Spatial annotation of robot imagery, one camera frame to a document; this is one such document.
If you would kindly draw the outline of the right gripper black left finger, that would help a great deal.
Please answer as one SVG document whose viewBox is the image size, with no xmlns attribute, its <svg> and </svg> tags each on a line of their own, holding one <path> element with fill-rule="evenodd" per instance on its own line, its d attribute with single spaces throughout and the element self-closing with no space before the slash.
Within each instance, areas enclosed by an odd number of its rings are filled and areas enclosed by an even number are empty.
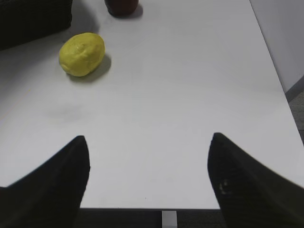
<svg viewBox="0 0 304 228">
<path fill-rule="evenodd" d="M 80 135 L 34 171 L 0 189 L 0 226 L 73 227 L 89 173 L 89 150 Z"/>
</svg>

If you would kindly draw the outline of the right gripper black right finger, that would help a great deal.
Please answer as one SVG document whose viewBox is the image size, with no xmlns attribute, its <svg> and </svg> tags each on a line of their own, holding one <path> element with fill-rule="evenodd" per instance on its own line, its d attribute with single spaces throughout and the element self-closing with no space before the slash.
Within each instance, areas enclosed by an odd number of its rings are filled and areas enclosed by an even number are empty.
<svg viewBox="0 0 304 228">
<path fill-rule="evenodd" d="M 302 228 L 304 189 L 273 172 L 222 133 L 212 137 L 209 179 L 229 228 Z"/>
</svg>

